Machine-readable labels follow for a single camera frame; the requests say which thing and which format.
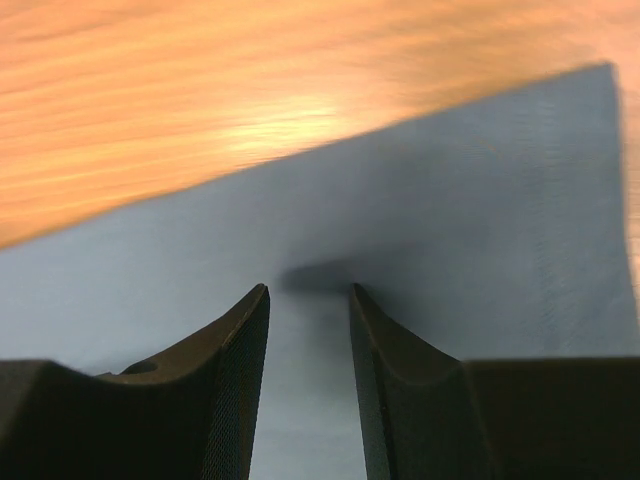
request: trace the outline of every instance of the wood grain surface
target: wood grain surface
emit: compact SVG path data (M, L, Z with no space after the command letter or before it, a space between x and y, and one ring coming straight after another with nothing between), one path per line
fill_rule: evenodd
M612 61L639 277L636 0L0 0L0 40L2 245Z

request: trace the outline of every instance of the gray cloth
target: gray cloth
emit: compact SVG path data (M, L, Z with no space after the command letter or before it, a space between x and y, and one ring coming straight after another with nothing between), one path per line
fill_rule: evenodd
M461 358L636 353L610 66L0 252L0 352L119 371L272 293L252 478L362 479L347 290Z

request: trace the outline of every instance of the orange wooden surface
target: orange wooden surface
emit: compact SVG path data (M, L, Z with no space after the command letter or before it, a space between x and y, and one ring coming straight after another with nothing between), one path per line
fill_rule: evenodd
M0 0L0 244L599 60L640 273L636 0Z

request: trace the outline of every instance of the gray fabric sheet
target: gray fabric sheet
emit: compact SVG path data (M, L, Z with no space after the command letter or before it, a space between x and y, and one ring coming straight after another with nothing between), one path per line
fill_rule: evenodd
M0 354L119 371L272 293L252 478L362 479L346 292L461 358L636 353L617 98L588 68L0 252Z

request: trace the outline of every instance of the textured black surface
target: textured black surface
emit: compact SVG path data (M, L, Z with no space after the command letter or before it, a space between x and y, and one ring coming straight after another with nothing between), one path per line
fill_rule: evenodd
M120 375L0 362L0 478L248 478L268 322L260 285Z
M640 478L640 359L459 362L351 309L369 480Z

